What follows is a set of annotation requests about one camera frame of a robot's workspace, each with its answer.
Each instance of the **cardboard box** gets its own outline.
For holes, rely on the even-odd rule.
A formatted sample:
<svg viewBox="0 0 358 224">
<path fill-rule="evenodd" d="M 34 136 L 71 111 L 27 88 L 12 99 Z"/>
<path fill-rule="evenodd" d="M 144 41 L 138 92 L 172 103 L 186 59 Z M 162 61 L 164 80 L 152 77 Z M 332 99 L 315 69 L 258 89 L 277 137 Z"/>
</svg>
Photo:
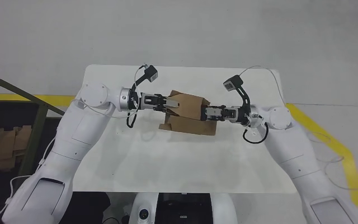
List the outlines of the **cardboard box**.
<svg viewBox="0 0 358 224">
<path fill-rule="evenodd" d="M 15 142 L 15 131 L 4 131 L 0 129 L 0 160 L 12 157 L 13 146 Z"/>
<path fill-rule="evenodd" d="M 0 170 L 10 171 L 23 160 L 31 135 L 31 126 L 14 127 L 5 132 L 0 129 Z"/>
<path fill-rule="evenodd" d="M 169 99 L 177 101 L 179 107 L 167 109 L 164 124 L 160 124 L 159 129 L 206 136 L 215 135 L 216 121 L 200 120 L 201 105 L 210 105 L 209 101 L 200 96 L 183 94 L 175 90 L 172 90 Z"/>
<path fill-rule="evenodd" d="M 30 135 L 32 131 L 31 126 L 24 125 L 22 126 L 22 128 L 14 127 L 13 130 L 16 131 L 15 144 L 13 150 L 14 151 L 25 150 L 27 148 L 27 144 L 30 139 Z"/>
</svg>

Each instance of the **yellow floor line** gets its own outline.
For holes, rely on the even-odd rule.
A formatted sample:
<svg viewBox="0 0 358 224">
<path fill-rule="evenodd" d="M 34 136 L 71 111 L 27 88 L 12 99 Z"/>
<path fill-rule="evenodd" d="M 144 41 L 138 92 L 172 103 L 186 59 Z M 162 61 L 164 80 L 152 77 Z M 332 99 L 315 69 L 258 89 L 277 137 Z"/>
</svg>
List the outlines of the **yellow floor line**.
<svg viewBox="0 0 358 224">
<path fill-rule="evenodd" d="M 57 96 L 57 95 L 35 95 L 36 97 L 44 100 L 45 102 L 53 106 L 69 106 L 70 102 L 74 99 L 74 96 Z M 0 94 L 0 100 L 26 100 L 25 98 L 16 94 Z M 319 126 L 314 120 L 305 115 L 293 104 L 286 105 L 293 116 L 293 118 L 299 122 L 302 126 L 307 128 L 311 132 L 322 133 L 327 137 L 330 137 L 331 141 L 326 145 L 331 148 L 336 154 L 343 156 L 345 159 L 342 161 L 343 169 L 347 179 L 347 186 L 349 188 L 358 188 L 358 172 L 356 169 L 355 161 L 351 151 L 339 142 L 335 137 L 331 136 L 326 130 Z M 325 136 L 320 134 L 314 134 L 322 142 L 326 142 Z M 358 191 L 350 191 L 353 203 L 358 206 Z"/>
<path fill-rule="evenodd" d="M 352 152 L 341 142 L 335 139 L 335 137 L 331 136 L 326 130 L 319 126 L 314 120 L 305 115 L 295 105 L 286 104 L 286 106 L 291 111 L 292 117 L 302 126 L 307 128 L 307 130 L 313 132 L 312 134 L 315 135 L 319 140 L 321 140 L 322 142 L 326 142 L 327 139 L 325 136 L 330 137 L 331 141 L 327 142 L 326 145 L 331 148 L 336 154 L 344 157 L 344 160 L 342 161 L 342 166 L 346 175 L 348 188 L 358 188 L 358 172 Z M 350 194 L 353 203 L 358 206 L 358 191 L 351 190 Z"/>
<path fill-rule="evenodd" d="M 37 98 L 51 104 L 52 106 L 69 106 L 74 96 L 57 96 L 57 95 L 35 95 Z M 28 99 L 17 94 L 0 94 L 0 100 L 21 100 Z"/>
</svg>

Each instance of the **metal frame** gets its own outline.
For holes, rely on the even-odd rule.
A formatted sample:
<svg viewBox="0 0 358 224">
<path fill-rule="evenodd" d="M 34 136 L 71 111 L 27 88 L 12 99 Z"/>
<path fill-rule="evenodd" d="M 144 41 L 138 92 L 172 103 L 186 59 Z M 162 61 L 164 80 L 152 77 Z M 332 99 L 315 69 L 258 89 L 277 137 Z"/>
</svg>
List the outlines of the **metal frame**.
<svg viewBox="0 0 358 224">
<path fill-rule="evenodd" d="M 27 151 L 25 154 L 25 158 L 24 158 L 24 160 L 21 164 L 20 170 L 18 172 L 19 176 L 30 175 L 30 174 L 32 174 L 32 172 L 31 172 L 32 164 L 34 163 L 36 151 L 39 146 L 39 142 L 40 142 L 41 134 L 43 132 L 43 128 L 44 128 L 48 110 L 52 110 L 53 112 L 55 112 L 59 115 L 64 115 L 65 112 L 52 106 L 51 104 L 48 104 L 47 102 L 45 102 L 43 100 L 40 100 L 39 98 L 35 97 L 34 95 L 4 81 L 3 79 L 0 79 L 0 86 L 7 90 L 10 90 L 11 92 L 13 92 L 15 94 L 18 94 L 24 98 L 27 98 L 28 100 L 38 104 L 38 106 L 39 106 L 39 109 L 37 110 L 35 122 L 34 122 L 34 125 L 32 128 L 32 132 L 30 135 L 30 139 L 27 144 Z"/>
</svg>

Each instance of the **white table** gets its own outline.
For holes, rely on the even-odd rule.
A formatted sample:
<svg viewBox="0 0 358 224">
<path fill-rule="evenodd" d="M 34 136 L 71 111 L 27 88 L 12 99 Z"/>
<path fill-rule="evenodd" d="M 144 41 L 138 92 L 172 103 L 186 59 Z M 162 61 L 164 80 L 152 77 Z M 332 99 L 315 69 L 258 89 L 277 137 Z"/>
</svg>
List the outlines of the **white table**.
<svg viewBox="0 0 358 224">
<path fill-rule="evenodd" d="M 108 88 L 131 87 L 138 66 L 88 66 L 85 81 Z M 202 96 L 212 105 L 238 105 L 236 91 L 223 82 L 243 69 L 156 66 L 159 77 L 143 82 L 146 93 L 168 95 L 171 90 Z M 280 83 L 277 72 L 275 76 Z M 250 69 L 242 75 L 252 104 L 282 105 L 269 71 Z M 99 142 L 79 166 L 74 191 L 93 192 L 198 192 L 294 193 L 289 177 L 274 162 L 264 144 L 242 138 L 244 128 L 219 122 L 215 136 L 159 130 L 164 113 L 140 111 L 133 129 L 125 119 L 111 119 Z"/>
</svg>

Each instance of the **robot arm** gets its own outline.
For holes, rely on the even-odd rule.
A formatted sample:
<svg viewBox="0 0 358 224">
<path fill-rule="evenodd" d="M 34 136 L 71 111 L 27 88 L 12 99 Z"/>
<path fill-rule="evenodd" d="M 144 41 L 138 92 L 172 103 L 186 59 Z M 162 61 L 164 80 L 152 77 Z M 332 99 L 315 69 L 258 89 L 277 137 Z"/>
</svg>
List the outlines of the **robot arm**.
<svg viewBox="0 0 358 224">
<path fill-rule="evenodd" d="M 288 174 L 302 201 L 303 214 L 310 224 L 358 224 L 358 210 L 350 200 L 344 200 L 319 168 L 313 146 L 302 127 L 285 107 L 259 108 L 249 104 L 249 98 L 234 76 L 224 82 L 228 91 L 237 90 L 243 105 L 202 108 L 202 120 L 229 120 L 257 128 L 272 158 Z"/>
<path fill-rule="evenodd" d="M 147 78 L 152 81 L 156 70 L 151 71 Z M 178 107 L 177 102 L 161 95 L 141 95 L 138 98 L 130 88 L 110 90 L 99 83 L 85 83 L 59 123 L 51 152 L 38 171 L 8 199 L 2 221 L 58 223 L 70 202 L 72 181 L 79 164 L 100 139 L 116 109 L 130 111 L 138 106 L 138 109 L 165 111 L 166 107 Z M 104 112 L 96 113 L 94 109 Z"/>
</svg>

